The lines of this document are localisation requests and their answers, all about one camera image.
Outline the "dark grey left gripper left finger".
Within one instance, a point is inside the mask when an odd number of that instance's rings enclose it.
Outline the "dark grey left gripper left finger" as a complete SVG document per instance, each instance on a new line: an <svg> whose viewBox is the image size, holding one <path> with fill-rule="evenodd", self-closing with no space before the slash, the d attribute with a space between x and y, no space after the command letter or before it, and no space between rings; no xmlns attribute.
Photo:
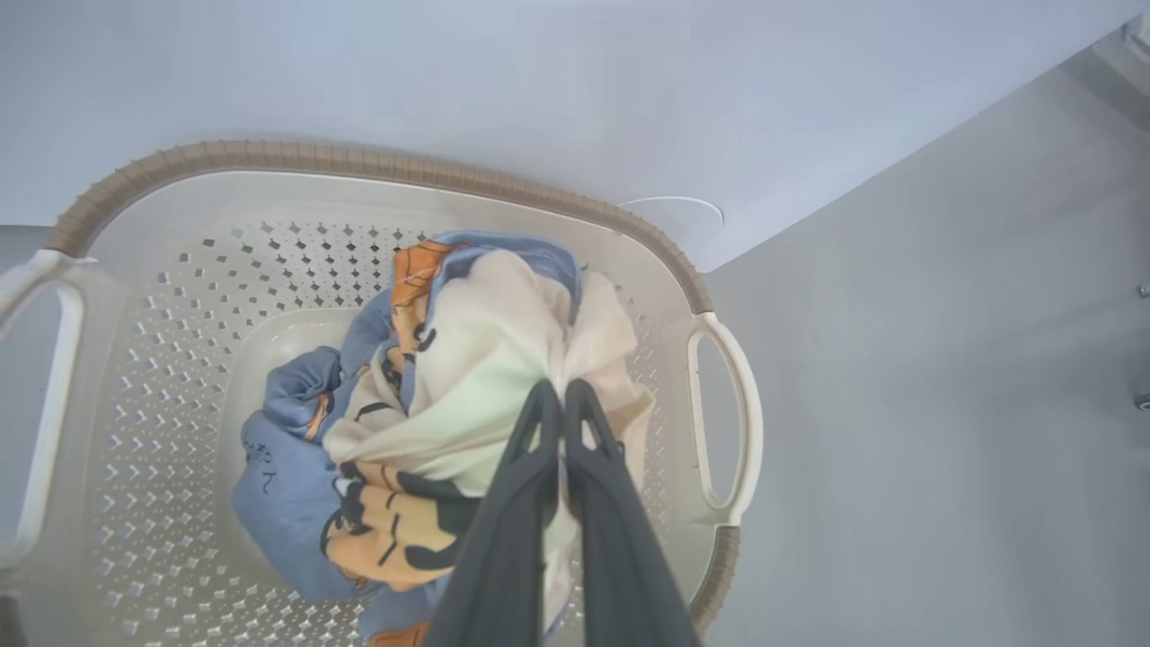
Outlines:
<svg viewBox="0 0 1150 647"><path fill-rule="evenodd" d="M544 378L526 396L424 646L543 642L544 531L558 508L560 417Z"/></svg>

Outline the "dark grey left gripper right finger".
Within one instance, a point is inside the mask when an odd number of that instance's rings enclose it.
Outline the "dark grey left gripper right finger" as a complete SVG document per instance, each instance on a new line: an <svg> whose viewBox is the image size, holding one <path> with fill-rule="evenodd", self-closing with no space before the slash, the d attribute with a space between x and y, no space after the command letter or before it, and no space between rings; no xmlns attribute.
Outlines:
<svg viewBox="0 0 1150 647"><path fill-rule="evenodd" d="M580 524L586 646L698 646L685 599L598 396L564 393L564 467Z"/></svg>

